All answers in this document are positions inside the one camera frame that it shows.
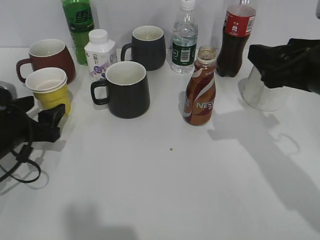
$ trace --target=green plastic bottle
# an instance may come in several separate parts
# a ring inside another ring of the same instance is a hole
[[[62,6],[74,42],[76,59],[79,64],[88,65],[85,46],[89,42],[89,32],[95,28],[90,0],[62,0]]]

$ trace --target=dark red mug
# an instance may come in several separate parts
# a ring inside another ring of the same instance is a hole
[[[58,39],[41,40],[29,48],[30,58],[22,59],[16,64],[16,74],[21,82],[26,79],[22,77],[20,68],[24,64],[31,64],[33,71],[43,68],[59,68],[65,71],[67,84],[76,77],[75,63],[65,43]]]

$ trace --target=red bottle label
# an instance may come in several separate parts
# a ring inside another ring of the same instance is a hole
[[[255,15],[237,16],[227,11],[223,31],[230,36],[247,37],[251,33],[255,17]]]

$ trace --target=black mug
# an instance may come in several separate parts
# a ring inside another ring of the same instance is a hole
[[[132,41],[122,47],[121,61],[131,48],[132,61],[142,64],[147,71],[161,68],[166,60],[164,31],[157,26],[140,26],[133,30]]]
[[[123,119],[139,117],[148,110],[150,95],[144,66],[134,61],[118,62],[107,68],[105,78],[91,84],[91,97],[96,105],[108,104],[110,112]],[[106,87],[106,98],[96,98],[98,87]]]

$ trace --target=black object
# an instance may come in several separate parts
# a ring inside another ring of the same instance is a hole
[[[38,121],[29,118],[26,114],[34,106],[34,97],[27,96],[12,100],[10,92],[0,88],[0,159],[8,153],[12,153],[17,163],[0,177],[0,182],[11,176],[21,183],[32,183],[40,177],[41,169],[37,163],[29,160],[33,151],[33,142],[55,142],[60,137],[59,121],[65,114],[65,105],[60,104],[52,109],[43,110],[38,114]],[[19,153],[14,148],[21,143]],[[17,179],[12,174],[22,163],[28,163],[36,167],[38,176],[31,180]]]
[[[107,69],[105,77],[106,80],[91,84],[91,96],[96,105],[108,104],[110,112],[123,119],[139,117],[148,110],[149,85],[146,70],[142,65],[131,61],[118,62]],[[98,87],[107,87],[107,98],[96,98],[95,88]]]
[[[287,45],[251,45],[248,59],[270,89],[283,86],[320,95],[320,40],[295,39]]]
[[[122,47],[121,61],[131,48],[132,61],[142,64],[147,71],[161,68],[166,60],[164,32],[156,26],[141,26],[132,32],[131,43]]]

